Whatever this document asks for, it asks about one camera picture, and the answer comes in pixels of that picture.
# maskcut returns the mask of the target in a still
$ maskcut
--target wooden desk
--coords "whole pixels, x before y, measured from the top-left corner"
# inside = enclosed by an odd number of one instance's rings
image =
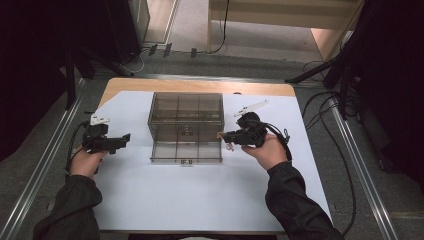
[[[131,133],[131,141],[126,148],[106,156],[96,175],[96,184],[103,195],[103,202],[94,209],[101,231],[285,233],[265,204],[268,174],[240,146],[236,145],[232,152],[222,144],[223,162],[219,164],[151,163],[153,140],[147,119],[154,91],[224,93],[224,131],[239,128],[233,114],[241,107],[269,100],[255,112],[280,130],[287,128],[293,165],[304,175],[308,196],[329,215],[292,86],[115,78],[107,85],[96,115],[110,118],[109,137]]]
[[[353,30],[364,0],[230,0],[227,21],[312,28],[324,61]],[[207,50],[211,21],[224,20],[226,0],[209,0]]]

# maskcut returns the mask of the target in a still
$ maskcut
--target floor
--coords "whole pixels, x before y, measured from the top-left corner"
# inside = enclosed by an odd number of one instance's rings
[[[143,54],[126,65],[133,69],[135,77],[169,77],[176,76],[216,76],[232,77],[236,81],[256,81],[283,83],[284,79],[295,77],[309,70],[321,61],[318,49],[309,29],[262,26],[257,24],[227,23],[227,38],[224,47],[218,54],[198,55],[191,58],[192,48],[204,51],[206,47],[207,0],[179,0],[175,11],[174,21],[170,25],[166,43],[172,43],[170,56],[164,58],[160,53],[152,56]],[[222,41],[220,26],[213,26],[213,47],[218,47]],[[152,40],[152,45],[161,40]],[[99,99],[113,73],[96,66],[94,81],[84,80],[80,89],[82,97],[79,108],[73,120],[69,123],[69,131],[65,132],[62,142],[69,142],[70,132],[77,123],[86,119],[85,110],[97,108]],[[322,76],[314,76],[295,85],[299,106],[303,109],[307,100],[316,93],[325,91],[319,80]],[[52,107],[49,113],[39,122],[30,136],[22,144],[20,150],[8,159],[0,162],[0,226],[5,226],[12,210],[17,206],[17,200],[24,192],[26,184],[36,169],[40,159],[46,154],[44,150],[49,144],[50,137],[55,134],[56,126],[64,116],[63,106],[66,94]],[[305,116],[305,125],[317,113],[321,102],[314,102]],[[325,115],[331,132],[336,141],[342,146],[345,156],[350,156],[345,139],[341,134],[336,118],[332,114]],[[397,237],[389,239],[421,239],[424,235],[424,201],[417,184],[402,173],[387,174],[382,171],[376,159],[375,150],[355,118],[349,118],[348,124],[356,139],[361,157],[364,159],[367,171],[370,173],[379,196],[383,200]],[[322,125],[315,125],[308,130],[311,148],[320,173],[326,193],[331,215],[335,226],[344,229],[352,214],[352,196],[349,190],[346,170],[340,155],[332,140],[328,137]],[[46,165],[47,172],[42,176],[41,186],[34,189],[36,195],[29,200],[30,208],[23,214],[21,225],[12,233],[15,239],[29,239],[35,222],[48,214],[48,208],[54,203],[54,196],[63,185],[63,159],[66,151],[61,147],[53,152],[51,162]],[[384,239],[380,233],[373,209],[370,207],[369,196],[358,177],[352,159],[348,158],[348,166],[352,173],[356,192],[356,220],[346,239]],[[102,234],[102,239],[126,239],[126,234]],[[0,234],[0,239],[13,239]]]

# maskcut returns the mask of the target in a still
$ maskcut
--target transparent drawer box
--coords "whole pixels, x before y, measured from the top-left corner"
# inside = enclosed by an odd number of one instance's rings
[[[154,163],[222,162],[224,129],[222,94],[163,93],[153,95],[148,120]]]

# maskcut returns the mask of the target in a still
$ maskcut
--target black jacket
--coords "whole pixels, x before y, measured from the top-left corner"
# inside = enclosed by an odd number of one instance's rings
[[[290,239],[343,239],[321,207],[306,196],[305,182],[291,163],[277,164],[268,174],[266,204]],[[33,239],[100,239],[92,208],[101,201],[92,179],[71,176],[58,192],[51,215],[35,226]]]

